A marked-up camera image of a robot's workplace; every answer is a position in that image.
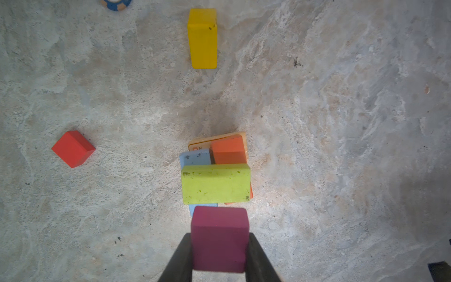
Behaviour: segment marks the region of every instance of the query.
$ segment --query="maroon cube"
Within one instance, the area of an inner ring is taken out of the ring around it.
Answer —
[[[249,220],[244,208],[197,206],[191,220],[193,269],[244,272]]]

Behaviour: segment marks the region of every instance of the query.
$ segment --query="orange block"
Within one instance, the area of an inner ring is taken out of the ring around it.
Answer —
[[[240,134],[211,142],[211,150],[215,164],[247,163],[246,148]],[[250,198],[253,198],[252,186]]]
[[[247,159],[249,159],[248,144],[246,142],[246,132],[244,132],[244,131],[227,133],[227,134],[223,134],[223,135],[217,135],[217,136],[206,137],[206,138],[205,137],[196,137],[188,143],[188,150],[194,151],[194,150],[209,149],[211,147],[212,142],[215,142],[217,140],[227,138],[230,136],[235,136],[238,134],[243,137],[244,150],[246,151],[246,160],[247,160]]]

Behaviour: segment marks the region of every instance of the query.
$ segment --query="concrete floor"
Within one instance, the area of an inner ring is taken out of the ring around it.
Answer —
[[[236,130],[255,198],[233,206],[286,281],[451,263],[451,1],[1,1],[0,281],[156,281],[189,232],[178,154]],[[217,69],[191,68],[196,7]],[[70,129],[97,148],[75,169],[51,151]]]

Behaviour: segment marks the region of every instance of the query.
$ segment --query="poker chip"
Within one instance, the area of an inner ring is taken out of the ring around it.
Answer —
[[[100,0],[102,5],[112,11],[122,11],[130,5],[132,0]]]

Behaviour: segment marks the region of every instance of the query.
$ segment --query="wooden block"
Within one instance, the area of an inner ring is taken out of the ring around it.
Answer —
[[[244,208],[197,207],[191,221],[193,269],[242,273],[249,220]]]
[[[71,168],[82,165],[96,150],[78,131],[68,131],[53,145],[55,152]]]
[[[245,163],[184,166],[183,203],[248,202],[251,169]]]
[[[215,164],[247,163],[246,148],[244,147],[243,136],[240,134],[212,141],[211,149]],[[250,189],[250,198],[252,199],[252,186],[250,186]]]
[[[213,141],[222,139],[222,138],[226,138],[226,137],[230,137],[230,136],[234,136],[234,135],[241,135],[243,137],[243,144],[244,144],[244,150],[246,151],[246,160],[249,159],[249,155],[248,155],[248,143],[246,141],[246,132],[244,131],[239,131],[239,132],[233,132],[233,133],[227,133],[227,134],[223,134],[223,135],[217,135],[217,136],[213,136],[213,137],[196,137],[193,138],[189,143],[188,143],[188,150],[189,151],[194,151],[194,150],[201,150],[201,149],[209,149],[211,147],[211,143]]]
[[[192,152],[184,152],[179,155],[180,158],[180,166],[183,168],[184,166],[202,166],[202,165],[211,165],[212,159],[210,157],[210,150],[203,149]],[[194,209],[197,206],[206,206],[206,207],[217,207],[217,203],[199,203],[189,205],[189,213],[193,216]]]
[[[194,69],[215,69],[217,65],[218,27],[215,9],[191,9],[188,40]]]
[[[203,166],[211,165],[210,150],[197,150],[193,152],[184,152],[179,155],[180,166]]]
[[[189,213],[191,214],[191,217],[194,214],[194,209],[196,207],[217,207],[218,204],[217,203],[197,203],[197,204],[192,204],[189,205]]]

